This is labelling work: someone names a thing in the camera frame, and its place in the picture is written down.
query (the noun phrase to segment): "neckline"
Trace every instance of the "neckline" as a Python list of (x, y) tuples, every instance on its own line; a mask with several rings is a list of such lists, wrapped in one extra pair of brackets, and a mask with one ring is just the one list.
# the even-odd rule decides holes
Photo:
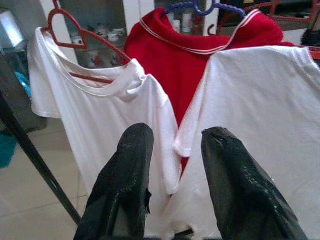
[[(125, 89), (132, 81), (136, 79), (144, 79), (145, 71), (136, 59), (132, 59), (124, 66), (89, 69), (75, 64), (69, 60), (67, 56), (60, 50), (59, 46), (56, 45), (50, 33), (42, 33), (41, 28), (39, 27), (36, 30), (36, 35), (46, 53), (49, 55), (50, 60), (53, 61), (57, 71), (63, 75), (64, 79), (83, 92), (100, 97), (112, 96)], [(69, 73), (66, 65), (71, 68), (73, 70), (72, 72), (74, 73), (97, 78), (107, 77), (114, 80), (110, 84), (99, 83), (99, 85), (102, 87), (89, 86), (88, 80), (80, 80), (76, 77), (73, 77)]]
[(227, 49), (233, 43), (239, 29), (246, 27), (251, 21), (256, 19), (257, 15), (264, 16), (258, 9), (251, 11), (236, 27), (231, 37), (221, 35), (188, 36), (175, 32), (168, 17), (162, 16), (163, 12), (164, 8), (155, 9), (140, 20), (141, 26), (154, 37), (198, 55), (212, 55)]

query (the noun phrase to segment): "teal cloth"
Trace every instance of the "teal cloth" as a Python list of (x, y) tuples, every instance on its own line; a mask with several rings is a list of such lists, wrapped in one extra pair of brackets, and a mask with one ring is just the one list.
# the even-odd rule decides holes
[(14, 136), (0, 133), (0, 168), (6, 168), (15, 154), (17, 141)]

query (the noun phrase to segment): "shirt sleeve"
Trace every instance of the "shirt sleeve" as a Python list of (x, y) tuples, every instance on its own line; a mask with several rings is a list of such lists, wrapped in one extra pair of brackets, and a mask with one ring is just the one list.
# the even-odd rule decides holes
[(202, 80), (196, 89), (192, 102), (183, 117), (174, 141), (174, 149), (184, 158), (189, 158), (191, 156), (194, 138), (202, 114), (202, 106), (209, 74), (209, 68), (207, 67)]
[(172, 104), (169, 100), (158, 109), (154, 133), (154, 143), (158, 149), (161, 172), (165, 191), (168, 195), (178, 191), (182, 172), (181, 157), (174, 150), (174, 141), (178, 131), (178, 124)]
[(31, 108), (32, 111), (41, 117), (45, 118), (60, 118), (60, 112), (50, 86), (48, 76), (50, 73), (46, 72), (44, 61), (44, 49), (37, 44), (36, 36), (30, 41), (28, 46), (28, 64), (29, 77), (31, 86)]

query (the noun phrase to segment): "white t-shirt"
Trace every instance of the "white t-shirt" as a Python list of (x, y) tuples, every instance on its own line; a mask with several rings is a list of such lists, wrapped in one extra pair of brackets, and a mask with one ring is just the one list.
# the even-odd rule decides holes
[(202, 131), (223, 127), (274, 179), (310, 239), (320, 237), (320, 69), (307, 48), (265, 46), (213, 55), (179, 128), (190, 157), (165, 219), (169, 234), (219, 237), (201, 153)]
[[(49, 33), (38, 28), (28, 46), (32, 110), (61, 118), (88, 193), (133, 124), (152, 128), (154, 147), (149, 173), (151, 215), (146, 236), (159, 233), (168, 195), (178, 190), (180, 156), (173, 149), (178, 125), (171, 102), (158, 81), (133, 59), (126, 66), (86, 69), (70, 62)], [(69, 72), (114, 80), (104, 84)]]

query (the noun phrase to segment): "red shirt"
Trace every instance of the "red shirt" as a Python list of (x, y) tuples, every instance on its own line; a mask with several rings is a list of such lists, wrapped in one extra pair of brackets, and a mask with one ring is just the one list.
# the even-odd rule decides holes
[(187, 36), (175, 32), (164, 9), (158, 8), (137, 23), (126, 40), (124, 51), (135, 58), (162, 85), (180, 125), (210, 56), (218, 51), (287, 45), (275, 21), (253, 10), (229, 36)]

